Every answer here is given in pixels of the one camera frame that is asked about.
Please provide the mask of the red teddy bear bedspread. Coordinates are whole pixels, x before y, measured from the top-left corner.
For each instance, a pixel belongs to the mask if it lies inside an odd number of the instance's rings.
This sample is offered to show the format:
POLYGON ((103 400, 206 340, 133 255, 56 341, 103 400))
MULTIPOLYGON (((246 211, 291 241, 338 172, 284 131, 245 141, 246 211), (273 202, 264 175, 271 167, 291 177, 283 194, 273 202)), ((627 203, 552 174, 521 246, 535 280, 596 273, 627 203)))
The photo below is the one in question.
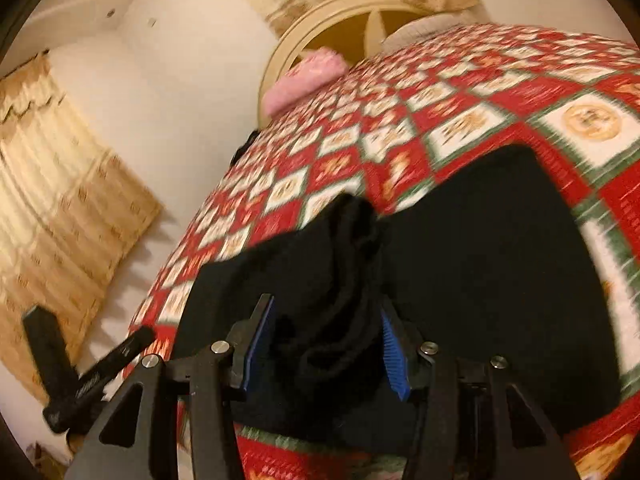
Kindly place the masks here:
POLYGON ((308 223, 341 192, 382 214, 494 148, 537 154, 586 239, 612 314, 623 404, 567 438, 609 479, 639 437, 639 51, 593 34, 459 26, 362 63, 262 130, 207 197, 134 326, 169 356, 208 262, 308 223))

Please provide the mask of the striped grey pillow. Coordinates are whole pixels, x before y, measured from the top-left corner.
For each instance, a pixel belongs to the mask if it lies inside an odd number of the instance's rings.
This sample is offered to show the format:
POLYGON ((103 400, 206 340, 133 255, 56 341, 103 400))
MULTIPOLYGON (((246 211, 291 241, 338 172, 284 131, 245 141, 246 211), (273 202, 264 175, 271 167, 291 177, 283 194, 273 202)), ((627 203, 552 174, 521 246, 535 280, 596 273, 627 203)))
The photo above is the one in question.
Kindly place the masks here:
POLYGON ((391 54, 416 42, 433 38, 445 30, 476 23, 471 12, 442 13, 419 18, 401 26, 382 42, 381 53, 391 54))

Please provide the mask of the cream wooden headboard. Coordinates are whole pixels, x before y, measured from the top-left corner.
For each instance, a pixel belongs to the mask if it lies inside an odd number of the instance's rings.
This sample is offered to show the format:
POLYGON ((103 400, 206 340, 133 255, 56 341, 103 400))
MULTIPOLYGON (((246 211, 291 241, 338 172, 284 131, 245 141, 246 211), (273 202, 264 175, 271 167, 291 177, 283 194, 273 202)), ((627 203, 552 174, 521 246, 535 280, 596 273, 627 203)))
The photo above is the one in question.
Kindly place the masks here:
POLYGON ((326 0, 298 18, 280 37, 267 62, 257 98, 257 127, 271 118, 262 111, 265 92, 312 51, 326 47, 349 65, 374 58, 385 38, 424 18, 425 12, 402 0, 326 0))

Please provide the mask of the beige floral left curtain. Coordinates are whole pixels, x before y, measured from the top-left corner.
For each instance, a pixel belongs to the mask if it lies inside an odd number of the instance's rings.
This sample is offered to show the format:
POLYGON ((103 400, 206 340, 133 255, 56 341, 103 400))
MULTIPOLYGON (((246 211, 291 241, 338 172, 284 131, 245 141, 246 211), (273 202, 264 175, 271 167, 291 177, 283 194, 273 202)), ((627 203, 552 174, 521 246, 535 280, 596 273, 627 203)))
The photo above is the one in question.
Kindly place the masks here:
POLYGON ((47 399, 23 315, 37 304, 78 359, 119 263, 163 205, 82 121, 40 53, 1 81, 1 361, 47 399))

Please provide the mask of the black pants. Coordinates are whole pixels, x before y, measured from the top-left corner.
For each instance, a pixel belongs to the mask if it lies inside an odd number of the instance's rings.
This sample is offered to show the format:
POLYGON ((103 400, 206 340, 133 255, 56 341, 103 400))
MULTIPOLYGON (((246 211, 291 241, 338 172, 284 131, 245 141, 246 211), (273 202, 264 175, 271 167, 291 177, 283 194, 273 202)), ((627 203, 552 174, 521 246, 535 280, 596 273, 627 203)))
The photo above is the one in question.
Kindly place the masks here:
POLYGON ((620 402, 608 306, 570 208, 521 144, 380 217, 338 196, 303 229, 198 271, 172 348, 193 356, 273 296, 269 350, 240 424, 314 444, 407 453, 416 411, 388 385, 381 308, 460 358, 503 356, 555 430, 620 402))

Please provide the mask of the pink folded blanket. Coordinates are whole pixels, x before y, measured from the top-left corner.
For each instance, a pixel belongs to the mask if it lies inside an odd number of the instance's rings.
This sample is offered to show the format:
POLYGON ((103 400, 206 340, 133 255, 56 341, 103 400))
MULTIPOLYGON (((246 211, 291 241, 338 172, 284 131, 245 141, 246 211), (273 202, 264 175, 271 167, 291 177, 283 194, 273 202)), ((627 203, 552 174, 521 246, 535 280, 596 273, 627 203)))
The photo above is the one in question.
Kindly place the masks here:
POLYGON ((349 65, 332 49, 323 47, 314 50, 265 92, 262 111, 270 118, 276 117, 305 96, 345 75, 349 65))

